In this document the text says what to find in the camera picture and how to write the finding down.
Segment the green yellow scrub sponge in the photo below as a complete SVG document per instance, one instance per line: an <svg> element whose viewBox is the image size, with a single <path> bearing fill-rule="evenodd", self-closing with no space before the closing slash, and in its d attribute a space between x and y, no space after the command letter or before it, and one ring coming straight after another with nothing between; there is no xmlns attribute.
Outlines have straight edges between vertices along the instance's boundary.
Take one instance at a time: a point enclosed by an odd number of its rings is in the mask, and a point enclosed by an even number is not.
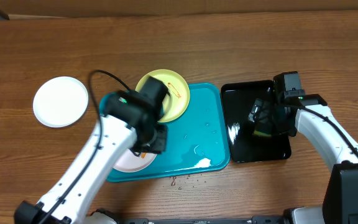
<svg viewBox="0 0 358 224"><path fill-rule="evenodd" d="M257 123L253 135L270 138L272 136L272 125L270 123Z"/></svg>

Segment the pink plate with sauce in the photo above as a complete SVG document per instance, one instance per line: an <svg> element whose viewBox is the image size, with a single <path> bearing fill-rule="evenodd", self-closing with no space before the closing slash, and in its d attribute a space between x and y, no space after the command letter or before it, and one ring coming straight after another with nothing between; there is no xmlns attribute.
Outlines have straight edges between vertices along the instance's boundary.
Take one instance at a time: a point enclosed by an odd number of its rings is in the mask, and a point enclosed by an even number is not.
<svg viewBox="0 0 358 224"><path fill-rule="evenodd" d="M115 163L113 169L126 173L138 172L151 165L156 157L156 154L149 152L142 152L139 156L136 156L128 149Z"/></svg>

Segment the white plate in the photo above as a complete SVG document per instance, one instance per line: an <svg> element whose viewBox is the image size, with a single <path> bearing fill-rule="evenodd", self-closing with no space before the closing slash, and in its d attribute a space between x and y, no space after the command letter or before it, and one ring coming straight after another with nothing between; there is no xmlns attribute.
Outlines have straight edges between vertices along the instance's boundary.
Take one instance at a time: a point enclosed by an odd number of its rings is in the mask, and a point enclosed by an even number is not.
<svg viewBox="0 0 358 224"><path fill-rule="evenodd" d="M37 90L32 107L40 123L63 128L84 115L88 102L88 91L82 82L73 77L56 77Z"/></svg>

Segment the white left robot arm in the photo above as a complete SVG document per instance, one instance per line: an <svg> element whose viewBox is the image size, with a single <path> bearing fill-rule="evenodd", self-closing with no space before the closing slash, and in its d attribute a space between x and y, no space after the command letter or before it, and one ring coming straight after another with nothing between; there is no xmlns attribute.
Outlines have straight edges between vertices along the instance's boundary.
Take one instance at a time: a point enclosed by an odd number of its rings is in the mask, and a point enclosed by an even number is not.
<svg viewBox="0 0 358 224"><path fill-rule="evenodd" d="M94 130L62 178L32 205L23 201L15 223L82 223L115 163L131 152L165 151L167 127L159 124L167 86L148 77L140 91L117 91L108 96Z"/></svg>

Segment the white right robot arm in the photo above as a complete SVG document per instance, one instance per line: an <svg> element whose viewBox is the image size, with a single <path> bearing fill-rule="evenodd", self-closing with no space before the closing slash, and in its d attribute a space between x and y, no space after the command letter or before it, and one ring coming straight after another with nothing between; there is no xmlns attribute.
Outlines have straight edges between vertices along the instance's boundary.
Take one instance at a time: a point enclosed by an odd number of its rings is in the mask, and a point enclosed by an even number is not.
<svg viewBox="0 0 358 224"><path fill-rule="evenodd" d="M358 143L339 124L327 102L308 95L297 72L274 77L274 118L290 135L304 135L331 171L322 205L289 211L290 223L358 223Z"/></svg>

